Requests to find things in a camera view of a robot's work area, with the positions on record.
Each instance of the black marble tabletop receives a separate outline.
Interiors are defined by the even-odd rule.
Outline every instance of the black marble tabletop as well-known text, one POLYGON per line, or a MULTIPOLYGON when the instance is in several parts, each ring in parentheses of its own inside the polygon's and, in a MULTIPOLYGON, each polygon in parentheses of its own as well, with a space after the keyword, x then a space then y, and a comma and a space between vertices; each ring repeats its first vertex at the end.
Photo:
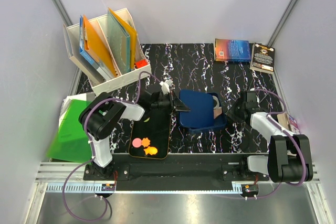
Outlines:
MULTIPOLYGON (((152 73, 161 80, 172 79, 176 94, 181 89, 216 92, 222 106, 229 109, 241 90, 261 88, 275 91, 270 74, 249 69, 249 63, 215 62, 213 44, 145 44, 145 56, 150 60, 152 73)), ((144 85, 153 84, 152 78, 142 80, 144 85)), ((114 97, 135 100, 137 84, 132 83, 112 92, 114 97)), ((91 92, 85 74, 80 77, 77 94, 91 92)), ((260 103, 266 110, 281 111, 280 102, 266 96, 260 103)), ((111 134, 111 150, 127 152, 132 122, 119 120, 111 134)), ((172 153, 228 153, 266 152, 266 140, 249 126, 229 123, 217 132, 185 134, 176 116, 172 117, 169 151, 172 153)))

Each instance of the yellow folder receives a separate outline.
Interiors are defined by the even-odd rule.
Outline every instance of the yellow folder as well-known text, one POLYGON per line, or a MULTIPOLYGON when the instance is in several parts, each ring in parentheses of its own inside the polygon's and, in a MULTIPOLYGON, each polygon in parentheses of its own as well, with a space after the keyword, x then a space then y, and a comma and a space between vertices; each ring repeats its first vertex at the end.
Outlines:
POLYGON ((83 27, 86 31, 85 50, 96 61, 102 61, 105 66, 111 71, 114 77, 117 77, 116 69, 113 65, 112 58, 103 41, 90 24, 89 20, 83 15, 83 27))
POLYGON ((125 30, 129 33, 131 37, 131 59, 130 59, 130 68, 134 69, 135 64, 135 48, 137 43, 137 31, 131 27, 127 22, 122 20, 121 17, 119 17, 117 14, 115 14, 114 11, 109 8, 109 11, 112 13, 112 15, 119 21, 119 23, 125 28, 125 30))

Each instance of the black book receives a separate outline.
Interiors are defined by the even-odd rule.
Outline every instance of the black book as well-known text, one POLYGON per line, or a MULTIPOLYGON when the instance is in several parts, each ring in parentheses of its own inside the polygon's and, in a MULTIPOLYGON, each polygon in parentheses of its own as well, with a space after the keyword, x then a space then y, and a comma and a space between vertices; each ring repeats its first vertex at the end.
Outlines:
POLYGON ((274 57, 275 50, 273 47, 254 43, 252 46, 250 69, 264 73, 274 73, 274 57))

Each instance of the teal folder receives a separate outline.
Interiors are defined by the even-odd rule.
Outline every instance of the teal folder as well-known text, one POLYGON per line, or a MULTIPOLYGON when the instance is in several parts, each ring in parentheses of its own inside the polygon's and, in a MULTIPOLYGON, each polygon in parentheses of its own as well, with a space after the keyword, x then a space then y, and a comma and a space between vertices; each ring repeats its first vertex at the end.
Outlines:
POLYGON ((128 73, 131 59, 131 36, 110 11, 107 13, 107 33, 107 41, 121 74, 128 73))

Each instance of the white wall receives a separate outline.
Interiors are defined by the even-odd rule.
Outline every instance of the white wall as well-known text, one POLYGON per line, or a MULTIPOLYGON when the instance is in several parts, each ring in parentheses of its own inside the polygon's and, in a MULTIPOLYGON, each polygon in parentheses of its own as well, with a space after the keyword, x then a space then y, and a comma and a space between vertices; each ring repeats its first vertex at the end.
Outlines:
POLYGON ((336 220, 335 41, 335 0, 300 0, 275 48, 290 112, 310 139, 312 158, 336 220))
POLYGON ((62 0, 74 24, 107 7, 127 7, 141 43, 213 42, 214 38, 267 43, 290 0, 62 0))
POLYGON ((0 220, 23 219, 75 65, 51 0, 0 0, 0 220))

